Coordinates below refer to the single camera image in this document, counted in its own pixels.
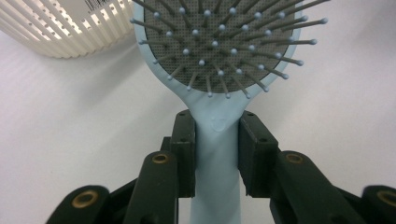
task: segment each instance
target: white wall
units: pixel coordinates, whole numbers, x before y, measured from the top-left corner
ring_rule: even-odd
[[[396,188],[396,2],[333,0],[305,12],[325,26],[302,31],[289,65],[247,110],[282,150],[310,157],[335,186]],[[43,223],[73,189],[110,190],[186,108],[151,74],[134,39],[82,58],[37,55],[0,33],[0,223]],[[244,223],[273,223],[267,200],[243,196]],[[188,200],[179,223],[187,223]]]

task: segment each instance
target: brass insert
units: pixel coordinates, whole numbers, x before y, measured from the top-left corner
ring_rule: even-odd
[[[296,164],[303,163],[303,157],[293,153],[286,155],[286,159],[291,163],[296,163]]]
[[[76,196],[72,205],[75,208],[85,208],[94,204],[98,198],[99,195],[96,191],[88,189]]]
[[[396,193],[390,190],[380,190],[376,196],[390,206],[396,207]]]
[[[168,156],[166,156],[165,154],[158,154],[152,158],[152,161],[157,164],[167,163]]]

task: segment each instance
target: hairbrush head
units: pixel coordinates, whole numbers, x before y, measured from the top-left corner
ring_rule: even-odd
[[[209,97],[242,91],[250,98],[247,88],[254,84],[268,91],[275,77],[286,77],[281,72],[286,63],[303,65],[290,58],[294,47],[314,44],[297,42],[294,29],[327,22],[303,23],[308,18],[301,9],[307,5],[295,6],[302,0],[134,1],[144,8],[142,18],[131,20],[146,28],[145,35],[138,35],[139,44],[147,45],[155,58],[148,65],[157,64],[169,80]],[[268,84],[263,84],[266,77]]]

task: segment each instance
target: light blue hairbrush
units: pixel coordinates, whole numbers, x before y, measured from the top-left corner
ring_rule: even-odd
[[[329,0],[134,0],[135,34],[154,75],[196,122],[191,224],[240,224],[237,128],[248,103],[277,78],[307,21],[302,10]]]

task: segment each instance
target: black plastic part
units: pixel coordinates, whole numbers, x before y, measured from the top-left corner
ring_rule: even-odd
[[[110,205],[111,210],[113,211],[113,224],[122,223],[128,207],[128,203],[132,197],[132,193],[134,192],[134,186],[136,184],[136,181],[137,179],[111,192]]]
[[[370,186],[364,189],[361,204],[368,223],[396,223],[396,189]]]
[[[337,188],[337,189],[343,195],[343,197],[346,199],[346,201],[349,203],[349,205],[352,206],[352,208],[356,212],[358,212],[359,214],[362,215],[363,211],[362,211],[362,206],[361,206],[361,198],[354,194],[351,194],[343,189],[339,189],[339,188]]]
[[[297,223],[365,223],[338,189],[305,155],[293,151],[280,152],[275,173],[297,217]]]
[[[48,224],[105,224],[111,221],[108,190],[85,186],[69,193],[58,205]]]
[[[175,118],[172,137],[163,139],[162,150],[177,156],[178,197],[195,195],[195,121],[189,110],[179,112]]]
[[[277,200],[270,201],[271,214],[276,224],[297,223],[297,217],[289,203],[281,203]]]
[[[169,151],[149,154],[137,178],[124,224],[176,224],[177,158]]]
[[[280,151],[278,142],[262,121],[245,111],[239,120],[238,169],[247,195],[253,198],[270,197],[269,177]]]

